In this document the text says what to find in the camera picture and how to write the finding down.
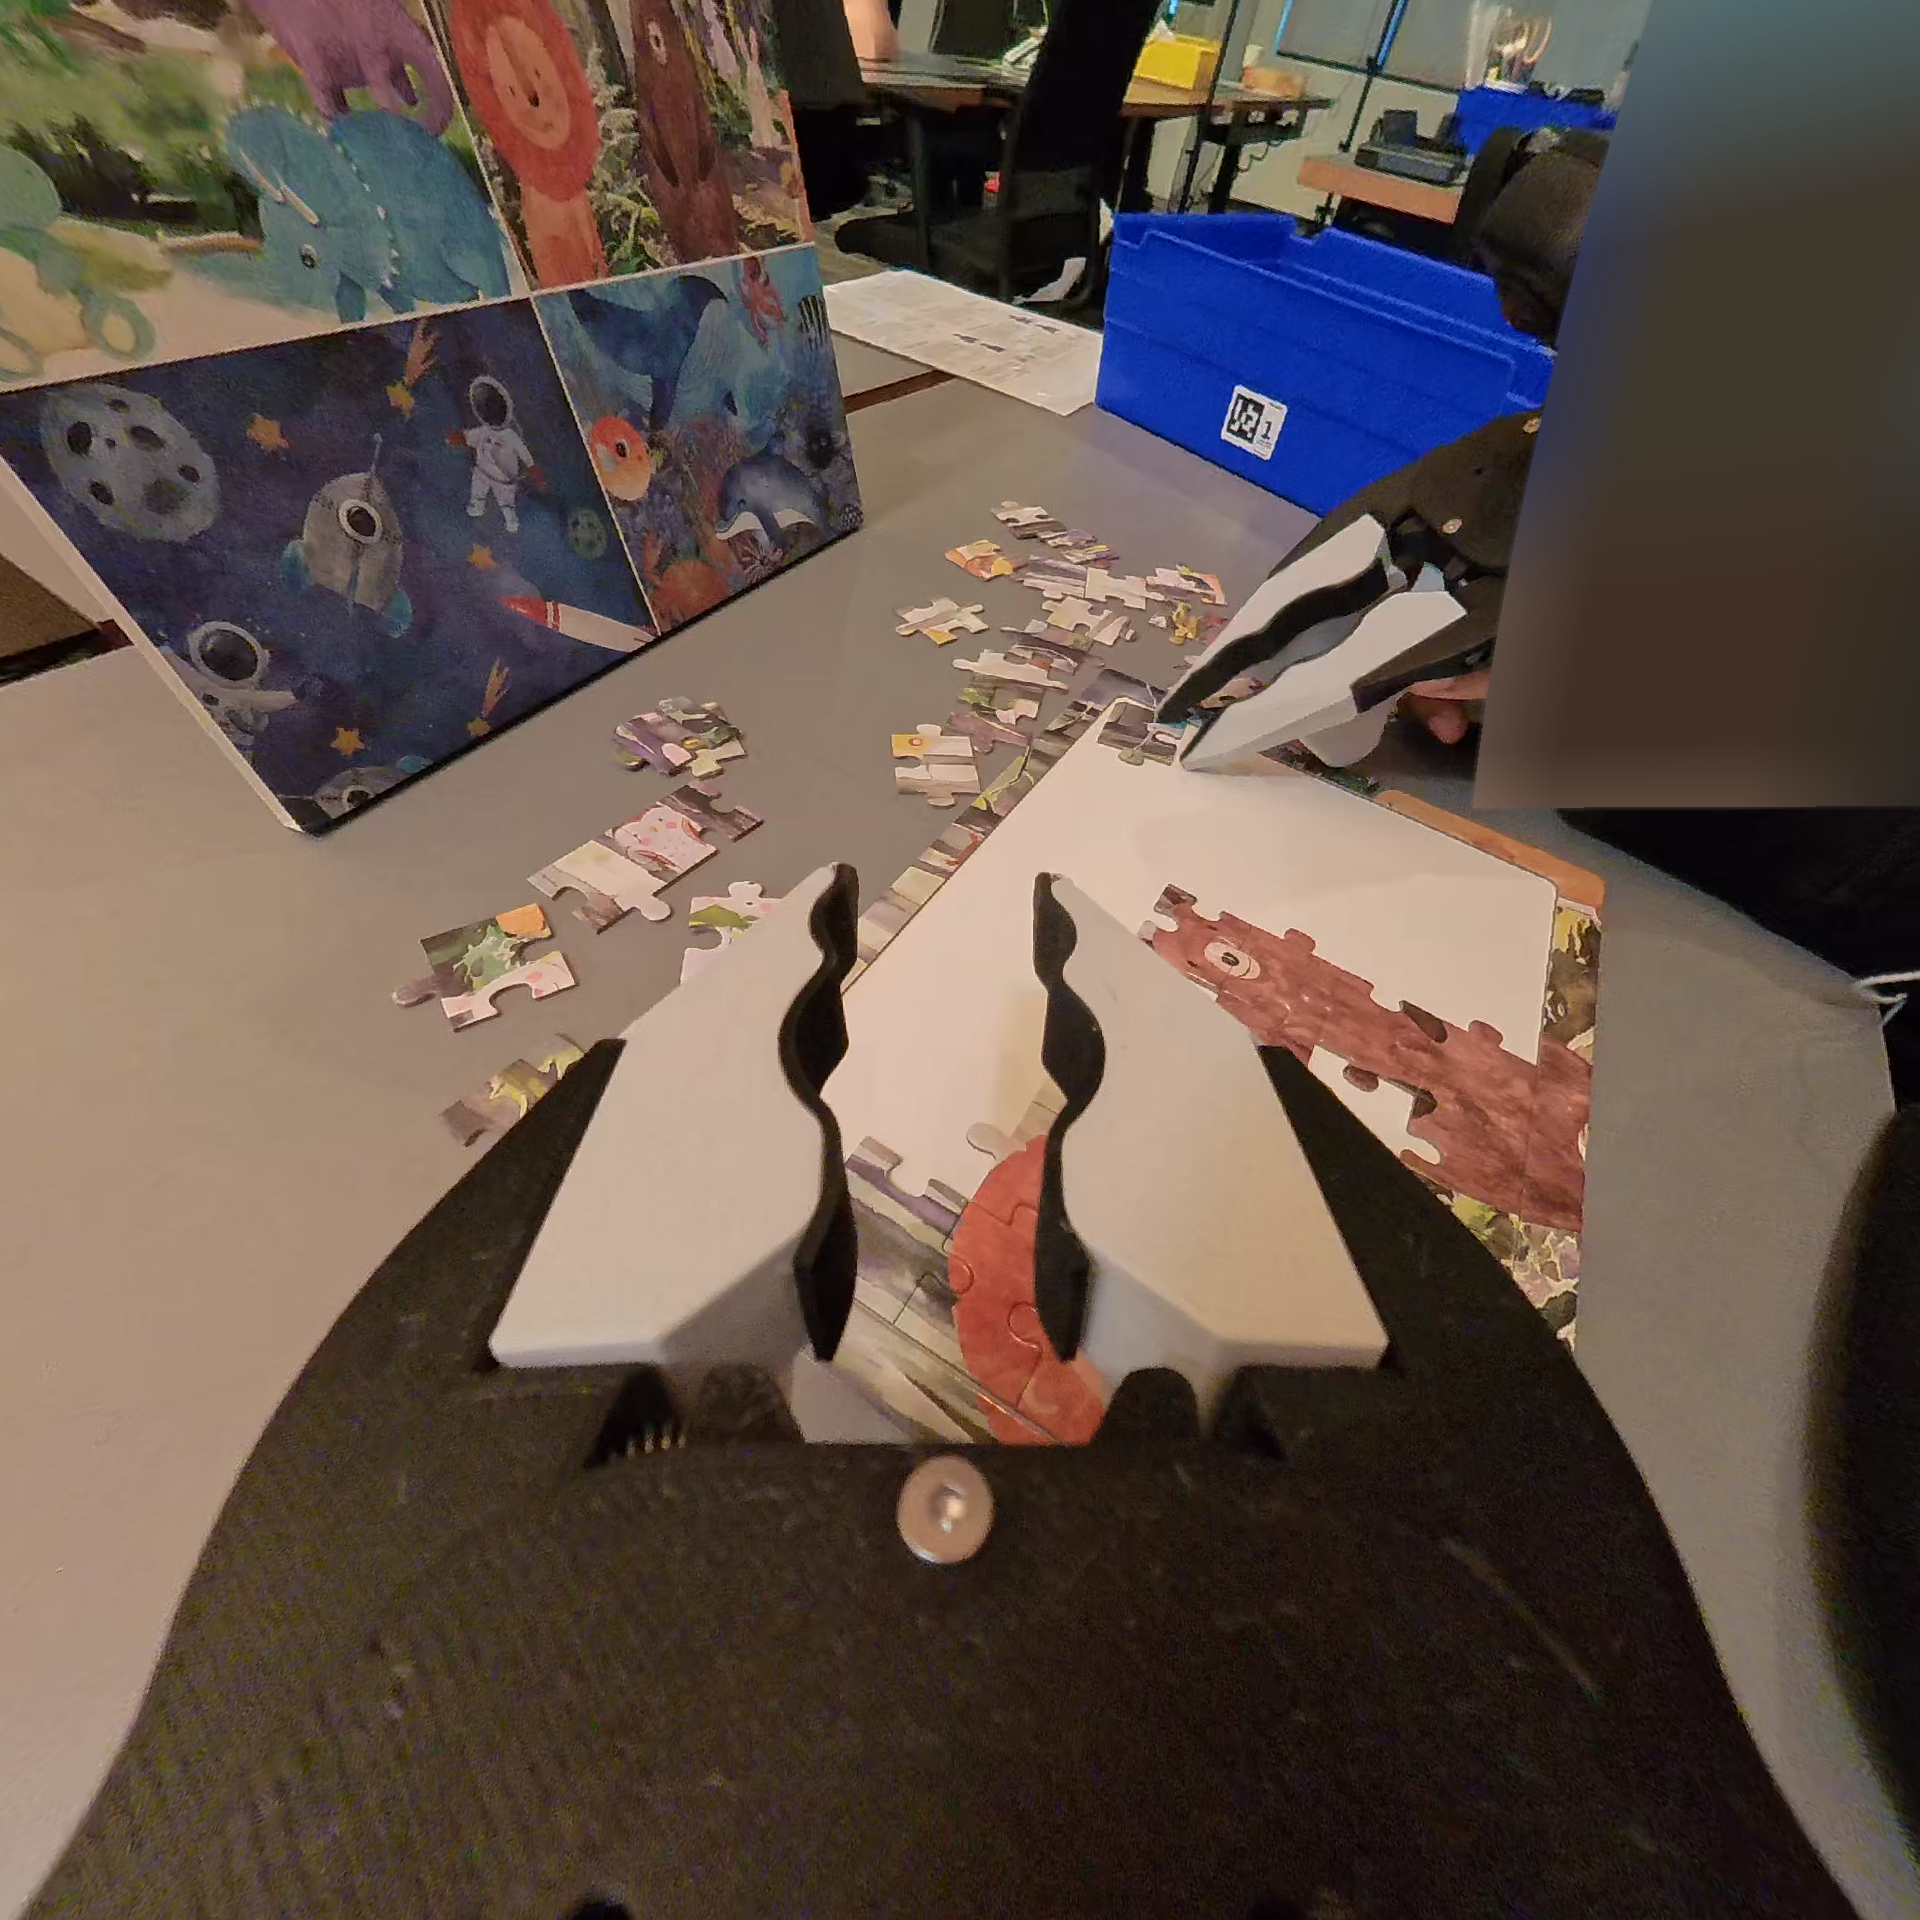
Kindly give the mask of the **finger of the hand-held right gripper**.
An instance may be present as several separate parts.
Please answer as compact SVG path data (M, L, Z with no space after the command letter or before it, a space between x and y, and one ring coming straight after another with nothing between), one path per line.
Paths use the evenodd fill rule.
M1182 744L1182 769L1223 772L1287 745L1353 764L1384 731L1407 689L1443 680L1472 651L1445 636L1467 610L1439 590L1393 592L1328 651L1287 664L1264 689L1217 708Z
M1343 642L1361 617L1407 584L1407 566L1393 558L1380 518L1353 518L1254 588L1161 697L1159 716L1198 716L1272 686L1291 665Z

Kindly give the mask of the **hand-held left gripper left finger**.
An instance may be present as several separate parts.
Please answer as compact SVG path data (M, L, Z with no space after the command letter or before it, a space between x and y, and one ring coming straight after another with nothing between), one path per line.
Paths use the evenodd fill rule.
M785 1374L836 1356L857 1222L825 1083L854 957L857 870L832 861L621 1033L494 1362Z

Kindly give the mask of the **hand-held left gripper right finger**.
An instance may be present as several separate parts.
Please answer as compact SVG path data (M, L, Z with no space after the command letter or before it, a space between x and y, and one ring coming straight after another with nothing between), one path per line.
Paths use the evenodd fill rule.
M1253 1036L1091 894L1035 878L1035 1305L1105 1386L1166 1369L1211 1414L1241 1369L1374 1369L1384 1325Z

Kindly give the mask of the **lion jigsaw puzzle board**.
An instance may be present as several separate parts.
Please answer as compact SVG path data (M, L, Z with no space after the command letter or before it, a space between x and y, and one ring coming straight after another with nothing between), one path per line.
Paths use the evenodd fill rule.
M1013 1134L1038 1097L1054 1116L1062 1106L1040 1062L1040 874L1077 882L1139 940L1161 889L1177 884L1204 914L1303 930L1380 1001L1485 1021L1521 1058L1551 1036L1592 1062L1596 875L1366 781L1272 762L1241 776L1127 765L1083 737L868 966L857 925L848 1056L828 1097L848 1154L862 1139L893 1148L909 1189L974 1189L971 1128ZM1324 1054L1307 1067L1407 1169L1407 1096L1342 1085ZM1532 1228L1409 1170L1569 1345L1581 1228Z

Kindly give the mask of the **tree branch puzzle piece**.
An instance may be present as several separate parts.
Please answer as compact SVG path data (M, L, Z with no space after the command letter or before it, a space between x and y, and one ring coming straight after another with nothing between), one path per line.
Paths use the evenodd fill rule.
M552 1036L494 1072L484 1085L456 1097L441 1113L447 1137L475 1148L515 1128L585 1056L585 1046Z

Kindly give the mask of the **pile of puzzle pieces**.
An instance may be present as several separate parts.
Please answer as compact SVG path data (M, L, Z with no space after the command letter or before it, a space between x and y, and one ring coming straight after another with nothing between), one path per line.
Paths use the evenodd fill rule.
M1228 594L1199 566L1175 563L1142 577L1124 574L1105 541L1069 528L1043 505L1006 499L992 515L999 536L980 539L1024 563L1014 579L999 580L1040 592L1044 610L1001 630L1004 648L953 660L964 674L963 701L943 722L893 733L896 792L931 805L943 827L862 917L862 966L1075 744L1091 737L1115 752L1115 722L1161 722L1161 694L1115 670L1113 650L1133 644L1147 628L1190 660L1228 624ZM544 899L575 897L574 917L596 930L628 917L662 922L668 884L761 826L761 817L732 801L718 780L721 758L739 756L742 741L711 704L661 701L621 724L615 738L631 762L661 770L669 770L668 752L678 752L680 770L703 770L703 780L669 787L533 878Z

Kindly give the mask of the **person's right forearm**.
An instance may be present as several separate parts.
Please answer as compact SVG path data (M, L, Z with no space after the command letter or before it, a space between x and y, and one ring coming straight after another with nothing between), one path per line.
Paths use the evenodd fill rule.
M1918 806L1563 806L1848 976L1918 971Z

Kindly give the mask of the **person's right hand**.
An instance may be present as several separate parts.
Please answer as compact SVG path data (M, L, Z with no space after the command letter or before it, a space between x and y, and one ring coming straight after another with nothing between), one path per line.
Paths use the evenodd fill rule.
M1461 745L1481 724L1491 680L1491 668L1479 668L1467 674L1417 682L1399 694L1396 717L1417 724L1439 745Z

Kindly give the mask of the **blue bin with white label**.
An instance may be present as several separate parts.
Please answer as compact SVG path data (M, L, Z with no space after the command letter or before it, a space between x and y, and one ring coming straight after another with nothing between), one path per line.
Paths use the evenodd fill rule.
M1550 381L1485 274L1283 213L1115 220L1095 404L1305 512Z

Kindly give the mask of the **joined brown bear puzzle section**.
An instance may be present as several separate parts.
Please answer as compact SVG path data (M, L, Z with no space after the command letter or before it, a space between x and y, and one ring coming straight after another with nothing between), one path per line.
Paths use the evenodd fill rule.
M1140 938L1256 1045L1303 1065L1324 1054L1355 1091L1406 1092L1401 1160L1429 1185L1532 1228L1581 1228L1592 1065L1567 1041L1540 1036L1521 1058L1495 1026L1382 1001L1303 930L1204 914L1177 884L1161 889Z

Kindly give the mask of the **orange corner puzzle piece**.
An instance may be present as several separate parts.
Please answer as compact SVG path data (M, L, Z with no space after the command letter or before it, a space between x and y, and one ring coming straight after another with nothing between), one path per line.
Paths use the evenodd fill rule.
M505 993L547 1001L577 985L539 904L423 938L421 949L428 971L398 985L391 1001L398 1009L435 1001L455 1033L494 1020Z

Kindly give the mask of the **laminated instruction sheet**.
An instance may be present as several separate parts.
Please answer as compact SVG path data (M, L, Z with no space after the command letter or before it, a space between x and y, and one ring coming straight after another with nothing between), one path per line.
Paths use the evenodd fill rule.
M1075 417L1097 395L1100 334L919 273L841 280L823 290L832 329L987 394Z

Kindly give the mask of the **wooden top desk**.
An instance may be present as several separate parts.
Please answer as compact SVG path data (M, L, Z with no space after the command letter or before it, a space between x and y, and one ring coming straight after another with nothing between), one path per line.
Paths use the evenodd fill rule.
M893 61L862 59L859 78L872 99L928 114L1007 105L1024 92L1033 68L959 54L900 54ZM1147 177L1155 128L1161 123L1190 123L1199 147L1221 148L1206 202L1221 210L1231 196L1229 161L1244 148L1300 137L1310 114L1329 105L1329 99L1310 92L1277 94L1241 80L1211 78L1204 85L1173 88L1132 78L1118 107L1119 132L1111 139L1104 180L1109 203L1115 210L1151 209Z

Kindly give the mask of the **black tall back chair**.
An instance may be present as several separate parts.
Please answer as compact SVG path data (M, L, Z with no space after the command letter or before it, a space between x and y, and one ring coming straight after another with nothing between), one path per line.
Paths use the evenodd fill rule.
M1151 2L1067 2L1024 80L875 80L900 122L908 206L843 220L835 248L1004 301L1087 314L1101 298L1101 210L1119 182L1123 104Z

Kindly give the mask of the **space print puzzle box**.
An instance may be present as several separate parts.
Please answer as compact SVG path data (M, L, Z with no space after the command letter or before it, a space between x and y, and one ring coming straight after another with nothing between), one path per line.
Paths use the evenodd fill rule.
M4 5L4 500L325 833L864 512L836 5Z

